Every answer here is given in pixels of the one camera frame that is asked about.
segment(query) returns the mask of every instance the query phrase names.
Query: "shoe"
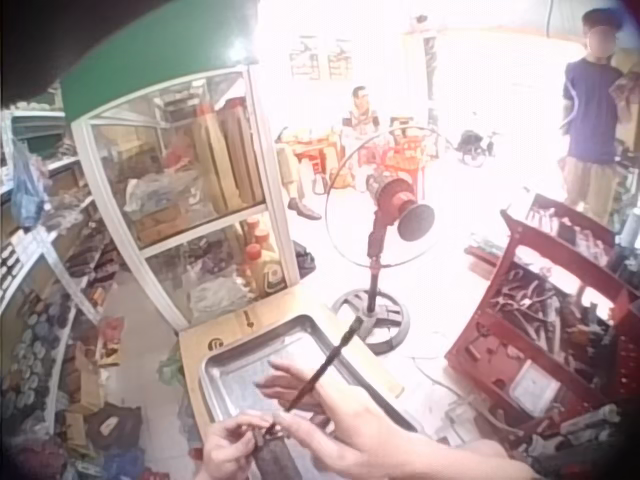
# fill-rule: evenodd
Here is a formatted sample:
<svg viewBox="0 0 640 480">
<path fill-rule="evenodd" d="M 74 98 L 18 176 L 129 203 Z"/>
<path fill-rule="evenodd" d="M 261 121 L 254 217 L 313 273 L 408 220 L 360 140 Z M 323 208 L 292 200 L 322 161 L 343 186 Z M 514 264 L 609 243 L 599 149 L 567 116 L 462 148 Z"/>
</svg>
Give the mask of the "shoe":
<svg viewBox="0 0 640 480">
<path fill-rule="evenodd" d="M 290 198 L 287 205 L 289 210 L 293 210 L 299 217 L 306 218 L 307 220 L 321 220 L 322 215 L 314 212 L 311 208 L 307 207 L 297 198 Z"/>
</svg>

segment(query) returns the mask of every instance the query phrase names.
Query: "hand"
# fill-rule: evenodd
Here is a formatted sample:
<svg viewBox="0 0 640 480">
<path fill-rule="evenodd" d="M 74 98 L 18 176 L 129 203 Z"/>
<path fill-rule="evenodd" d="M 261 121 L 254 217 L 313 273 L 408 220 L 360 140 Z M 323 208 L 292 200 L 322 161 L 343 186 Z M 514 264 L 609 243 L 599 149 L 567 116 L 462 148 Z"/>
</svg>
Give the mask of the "hand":
<svg viewBox="0 0 640 480">
<path fill-rule="evenodd" d="M 258 412 L 241 413 L 209 427 L 204 441 L 202 470 L 196 480 L 245 480 L 255 448 L 252 430 L 267 428 L 271 418 Z"/>
<path fill-rule="evenodd" d="M 271 366 L 275 372 L 256 386 L 265 397 L 286 407 L 313 372 L 282 361 L 274 360 Z M 363 389 L 326 374 L 298 408 L 328 415 L 335 424 L 335 439 L 298 415 L 276 413 L 274 419 L 328 470 L 354 479 L 403 473 L 407 442 L 413 434 L 394 424 Z"/>
</svg>

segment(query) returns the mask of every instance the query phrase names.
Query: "plastic bag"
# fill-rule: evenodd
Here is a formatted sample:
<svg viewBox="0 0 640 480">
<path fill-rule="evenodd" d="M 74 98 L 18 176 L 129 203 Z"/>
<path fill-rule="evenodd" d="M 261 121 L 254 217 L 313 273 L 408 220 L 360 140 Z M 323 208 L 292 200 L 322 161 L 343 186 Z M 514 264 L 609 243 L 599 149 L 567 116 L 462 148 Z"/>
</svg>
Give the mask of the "plastic bag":
<svg viewBox="0 0 640 480">
<path fill-rule="evenodd" d="M 35 157 L 13 140 L 13 193 L 11 215 L 20 227 L 32 228 L 40 221 L 46 201 L 44 181 Z"/>
</svg>

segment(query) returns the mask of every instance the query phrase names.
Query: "glass pane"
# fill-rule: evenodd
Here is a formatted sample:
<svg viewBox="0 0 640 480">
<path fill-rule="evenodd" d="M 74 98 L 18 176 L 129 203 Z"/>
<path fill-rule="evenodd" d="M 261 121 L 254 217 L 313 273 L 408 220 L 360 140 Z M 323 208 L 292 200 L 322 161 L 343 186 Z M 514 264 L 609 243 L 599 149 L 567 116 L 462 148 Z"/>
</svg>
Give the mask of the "glass pane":
<svg viewBox="0 0 640 480">
<path fill-rule="evenodd" d="M 264 202 L 244 79 L 202 78 L 92 120 L 111 191 L 140 248 Z"/>
<path fill-rule="evenodd" d="M 286 288 L 267 213 L 210 232 L 147 261 L 192 323 L 233 312 Z"/>
</svg>

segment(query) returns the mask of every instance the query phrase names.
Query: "wooden table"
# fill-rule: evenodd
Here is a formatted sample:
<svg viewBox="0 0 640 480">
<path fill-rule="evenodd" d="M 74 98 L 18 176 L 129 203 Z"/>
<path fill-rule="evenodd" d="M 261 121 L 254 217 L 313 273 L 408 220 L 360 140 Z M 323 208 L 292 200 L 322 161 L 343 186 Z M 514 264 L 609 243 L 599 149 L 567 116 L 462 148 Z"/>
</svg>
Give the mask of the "wooden table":
<svg viewBox="0 0 640 480">
<path fill-rule="evenodd" d="M 207 426 L 214 421 L 200 385 L 203 360 L 213 350 L 245 341 L 301 314 L 311 316 L 334 344 L 338 343 L 346 329 L 327 306 L 319 302 L 304 286 L 297 285 L 244 310 L 180 332 L 180 351 L 187 390 L 201 435 L 204 436 Z M 343 350 L 343 355 L 380 391 L 386 391 L 394 397 L 402 393 L 404 387 L 359 338 L 356 337 Z"/>
</svg>

